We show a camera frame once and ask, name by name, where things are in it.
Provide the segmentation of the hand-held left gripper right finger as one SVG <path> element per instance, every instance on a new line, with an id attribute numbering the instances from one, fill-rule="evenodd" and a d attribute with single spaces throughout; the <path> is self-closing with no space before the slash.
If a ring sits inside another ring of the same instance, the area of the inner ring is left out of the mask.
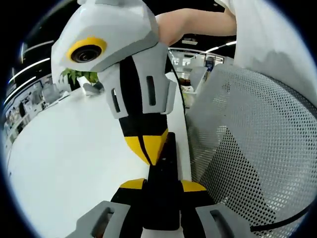
<path id="1" fill-rule="evenodd" d="M 246 219 L 223 204 L 215 204 L 199 183 L 182 180 L 181 227 L 185 238 L 249 238 Z"/>

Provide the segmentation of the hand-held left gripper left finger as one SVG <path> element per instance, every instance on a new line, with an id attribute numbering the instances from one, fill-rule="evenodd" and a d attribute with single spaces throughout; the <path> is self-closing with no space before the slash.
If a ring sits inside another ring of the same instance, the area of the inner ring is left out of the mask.
<path id="1" fill-rule="evenodd" d="M 139 238 L 141 195 L 146 179 L 123 183 L 111 201 L 102 201 L 76 222 L 68 238 Z"/>

